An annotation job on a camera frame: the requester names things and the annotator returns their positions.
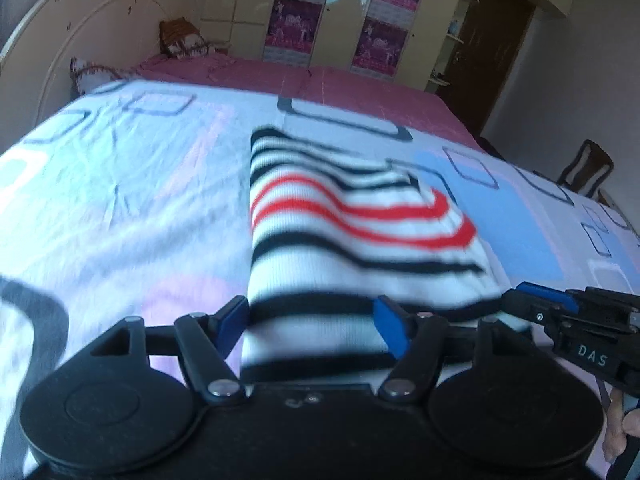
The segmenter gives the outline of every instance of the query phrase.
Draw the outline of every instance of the bed sheet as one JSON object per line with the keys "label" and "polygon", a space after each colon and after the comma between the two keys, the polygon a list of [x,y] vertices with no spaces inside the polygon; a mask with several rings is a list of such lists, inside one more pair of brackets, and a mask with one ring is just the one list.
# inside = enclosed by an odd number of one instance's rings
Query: bed sheet
{"label": "bed sheet", "polygon": [[211,54],[181,60],[156,56],[143,62],[138,73],[151,80],[297,97],[392,121],[482,152],[464,124],[437,95],[344,70],[324,67],[306,70]]}
{"label": "bed sheet", "polygon": [[[640,293],[639,241],[616,212],[504,161],[302,100],[114,82],[0,157],[0,478],[22,475],[16,406],[99,333],[133,314],[166,324],[215,312],[246,292],[249,140],[268,125],[384,160],[448,194],[512,285]],[[168,358],[152,363],[177,370]],[[590,464],[606,470],[599,447]]]}

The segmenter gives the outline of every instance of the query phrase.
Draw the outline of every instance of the brown chair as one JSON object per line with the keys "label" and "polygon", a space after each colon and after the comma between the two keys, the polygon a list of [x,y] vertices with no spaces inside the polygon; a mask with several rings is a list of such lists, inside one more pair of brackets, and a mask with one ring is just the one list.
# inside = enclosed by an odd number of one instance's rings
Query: brown chair
{"label": "brown chair", "polygon": [[[574,178],[571,182],[567,181],[567,177],[569,173],[571,173],[580,163],[584,152],[589,150],[586,160],[584,161],[583,167],[578,170],[575,174]],[[600,146],[598,146],[592,140],[585,140],[578,150],[578,154],[575,156],[574,161],[569,164],[564,171],[560,175],[560,178],[556,182],[558,186],[564,186],[574,193],[578,193],[584,186],[587,185],[588,181],[590,181],[600,170],[603,168],[607,168],[601,176],[593,183],[591,189],[586,193],[586,196],[589,198],[593,198],[594,193],[598,189],[598,186],[604,182],[604,180],[610,175],[613,171],[613,160],[611,157],[607,155]]]}

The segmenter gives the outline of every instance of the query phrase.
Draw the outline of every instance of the robotic arm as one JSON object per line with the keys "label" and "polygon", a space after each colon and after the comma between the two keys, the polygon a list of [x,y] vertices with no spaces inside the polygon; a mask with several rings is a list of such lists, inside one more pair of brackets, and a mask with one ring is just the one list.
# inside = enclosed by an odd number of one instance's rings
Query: robotic arm
{"label": "robotic arm", "polygon": [[[502,304],[635,407],[638,300],[523,283]],[[460,328],[408,314],[386,297],[373,317],[398,359],[377,393],[258,384],[250,394],[224,362],[248,323],[242,296],[173,326],[127,317],[25,399],[20,423],[40,463],[30,479],[597,478],[585,463],[600,401],[530,340],[500,321]],[[187,386],[152,369],[150,354],[178,356]],[[444,364],[469,358],[437,385]],[[630,438],[607,478],[635,479],[638,449]]]}

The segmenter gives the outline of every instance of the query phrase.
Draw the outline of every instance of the human hand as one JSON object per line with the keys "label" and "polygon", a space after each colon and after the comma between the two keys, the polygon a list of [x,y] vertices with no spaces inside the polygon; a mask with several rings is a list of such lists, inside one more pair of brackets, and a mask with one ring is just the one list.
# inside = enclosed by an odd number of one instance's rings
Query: human hand
{"label": "human hand", "polygon": [[602,450],[604,460],[610,464],[622,455],[626,448],[626,436],[640,437],[640,409],[625,415],[622,408],[623,393],[614,388],[611,391],[611,404],[607,410],[607,431]]}

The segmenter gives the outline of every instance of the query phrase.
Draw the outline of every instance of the red stripe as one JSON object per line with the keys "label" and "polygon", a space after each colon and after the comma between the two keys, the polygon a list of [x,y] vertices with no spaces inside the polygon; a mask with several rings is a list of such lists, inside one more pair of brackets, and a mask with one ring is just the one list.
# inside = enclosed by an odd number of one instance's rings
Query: red stripe
{"label": "red stripe", "polygon": [[476,227],[471,223],[471,220],[469,220],[466,215],[463,216],[462,224],[460,224],[458,230],[452,235],[436,236],[433,238],[398,238],[355,227],[345,222],[344,219],[338,217],[335,213],[316,202],[295,198],[275,200],[274,202],[271,202],[269,205],[265,206],[256,216],[252,228],[255,229],[257,225],[265,218],[268,218],[273,214],[282,213],[285,211],[301,211],[311,213],[312,215],[319,216],[331,222],[342,231],[356,238],[362,238],[363,240],[369,240],[371,242],[378,242],[382,244],[393,244],[431,250],[463,249],[466,248],[476,236]]}
{"label": "red stripe", "polygon": [[325,197],[327,197],[331,201],[331,203],[342,213],[358,216],[360,218],[373,220],[407,220],[412,218],[437,219],[442,218],[449,212],[449,202],[447,201],[447,197],[436,189],[432,190],[435,197],[433,205],[396,205],[385,208],[361,206],[356,207],[341,202],[340,199],[338,199],[338,197],[331,192],[331,190],[329,190],[326,186],[315,179],[300,174],[287,174],[271,180],[270,183],[262,188],[261,192],[258,193],[258,196],[251,204],[251,216],[254,216],[255,208],[258,206],[260,200],[262,200],[268,192],[270,192],[275,187],[287,184],[289,182],[306,184],[313,187],[314,189],[322,193]]}

